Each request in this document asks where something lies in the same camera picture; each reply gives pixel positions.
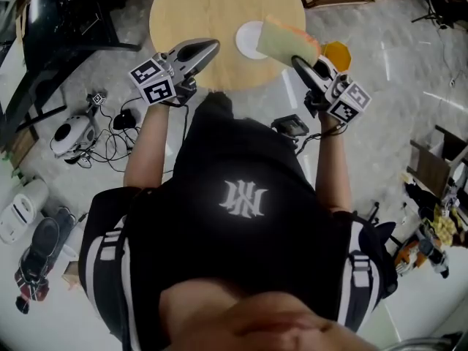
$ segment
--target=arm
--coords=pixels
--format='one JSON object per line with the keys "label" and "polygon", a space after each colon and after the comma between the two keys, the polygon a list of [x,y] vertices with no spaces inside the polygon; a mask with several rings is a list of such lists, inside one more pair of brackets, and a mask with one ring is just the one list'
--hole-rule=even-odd
{"label": "arm", "polygon": [[148,108],[125,168],[124,186],[141,189],[161,186],[168,121],[168,106],[157,104]]}
{"label": "arm", "polygon": [[[338,124],[329,115],[320,116],[322,132]],[[351,212],[350,179],[344,155],[342,135],[326,137],[320,141],[319,164],[315,181],[317,198],[332,213],[337,211]]]}

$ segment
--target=white plate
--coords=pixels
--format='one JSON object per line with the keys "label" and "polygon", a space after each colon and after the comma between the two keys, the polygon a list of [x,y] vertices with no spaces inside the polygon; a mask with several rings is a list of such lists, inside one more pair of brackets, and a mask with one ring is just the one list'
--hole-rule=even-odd
{"label": "white plate", "polygon": [[262,32],[263,22],[261,20],[251,20],[242,25],[235,35],[235,43],[239,52],[252,60],[263,60],[267,56],[257,52],[258,39]]}

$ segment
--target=gray floor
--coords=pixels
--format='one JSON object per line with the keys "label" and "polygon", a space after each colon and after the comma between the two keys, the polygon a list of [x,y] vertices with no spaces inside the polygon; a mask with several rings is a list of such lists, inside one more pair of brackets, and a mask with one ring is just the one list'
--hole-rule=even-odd
{"label": "gray floor", "polygon": [[[144,42],[144,48],[139,53],[101,51],[77,69],[47,105],[52,108],[64,96],[69,110],[38,125],[41,139],[23,162],[26,173],[42,176],[53,196],[77,214],[89,208],[97,192],[120,186],[123,175],[106,164],[94,163],[89,170],[69,166],[53,157],[50,139],[71,111],[85,107],[88,92],[107,90],[104,111],[113,116],[126,100],[138,96],[127,72],[154,54],[148,35],[152,1],[131,0],[124,10],[113,14],[121,40]],[[383,204],[381,219],[401,219],[400,173],[410,160],[411,138],[423,140],[435,124],[460,137],[468,135],[468,36],[462,30],[438,33],[430,21],[411,24],[425,13],[422,0],[382,0],[306,13],[307,31],[321,43],[339,40],[349,46],[350,74],[373,97],[365,115],[346,132],[345,141],[355,207],[366,213],[379,200]],[[235,114],[269,124],[297,113],[316,132],[319,124],[303,106],[306,89],[293,71],[287,76],[293,97],[288,96],[281,76],[263,87],[228,93]],[[456,78],[453,88],[451,78]],[[190,118],[206,93],[200,89],[190,102]],[[138,107],[144,114],[143,104]],[[107,126],[106,118],[98,116],[97,120],[101,127]],[[180,148],[183,122],[184,111],[171,110],[166,170],[172,168]],[[318,143],[310,142],[299,158],[312,183],[317,154]],[[125,159],[115,166],[124,169]]]}

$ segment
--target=black device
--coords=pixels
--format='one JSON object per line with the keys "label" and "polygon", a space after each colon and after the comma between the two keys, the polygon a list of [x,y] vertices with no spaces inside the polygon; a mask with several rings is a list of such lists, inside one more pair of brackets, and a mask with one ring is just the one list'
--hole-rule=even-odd
{"label": "black device", "polygon": [[132,111],[130,109],[125,109],[120,112],[115,118],[113,122],[114,130],[125,130],[131,129],[137,126],[137,120],[132,115]]}
{"label": "black device", "polygon": [[304,98],[304,105],[315,118],[319,112],[325,112],[331,105],[325,98],[325,93],[331,87],[338,71],[330,61],[323,57],[319,58],[313,67],[299,56],[293,56],[291,63],[301,80],[309,88]]}
{"label": "black device", "polygon": [[309,128],[297,114],[277,118],[271,124],[271,128],[288,137],[303,137],[309,133]]}

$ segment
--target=sponge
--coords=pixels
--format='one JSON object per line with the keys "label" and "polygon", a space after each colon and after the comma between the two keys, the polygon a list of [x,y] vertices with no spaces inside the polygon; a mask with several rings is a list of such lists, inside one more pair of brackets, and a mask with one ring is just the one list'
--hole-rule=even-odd
{"label": "sponge", "polygon": [[291,58],[300,56],[311,67],[317,62],[321,48],[319,42],[305,31],[284,25],[272,15],[263,21],[257,51],[292,67]]}

